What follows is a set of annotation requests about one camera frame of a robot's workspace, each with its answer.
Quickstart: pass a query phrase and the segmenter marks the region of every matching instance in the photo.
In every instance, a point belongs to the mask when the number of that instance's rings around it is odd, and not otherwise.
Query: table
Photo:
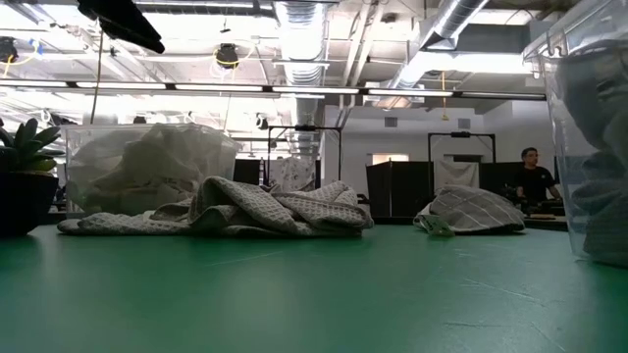
[[[566,233],[0,241],[0,351],[625,352],[628,271]]]
[[[553,220],[526,218],[524,223],[528,228],[568,231],[567,218],[565,216],[555,216]]]

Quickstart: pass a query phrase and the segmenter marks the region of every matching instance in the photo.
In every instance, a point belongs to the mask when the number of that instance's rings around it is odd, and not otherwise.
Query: black t-shirt
[[[533,170],[522,168],[515,176],[517,186],[523,187],[523,194],[532,201],[546,201],[546,189],[556,185],[550,171],[543,167]]]

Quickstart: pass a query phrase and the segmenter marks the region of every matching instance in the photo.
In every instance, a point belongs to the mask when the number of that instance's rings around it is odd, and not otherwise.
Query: window
[[[389,154],[389,153],[374,153],[373,165],[385,163],[388,161],[393,162],[407,162],[410,160],[410,156],[406,154]]]

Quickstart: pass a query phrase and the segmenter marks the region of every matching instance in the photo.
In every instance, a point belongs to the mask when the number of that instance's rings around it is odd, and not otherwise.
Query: potted plant
[[[0,127],[0,236],[23,235],[48,214],[59,180],[49,172],[61,151],[43,148],[59,138],[59,128],[37,133],[37,120],[20,124],[15,135]]]

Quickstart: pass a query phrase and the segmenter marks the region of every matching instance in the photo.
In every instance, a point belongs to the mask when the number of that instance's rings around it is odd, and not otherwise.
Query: plastic bin
[[[628,266],[628,3],[581,1],[524,58],[545,78],[572,250]]]
[[[68,126],[68,212],[137,215],[234,177],[240,146],[208,126]]]

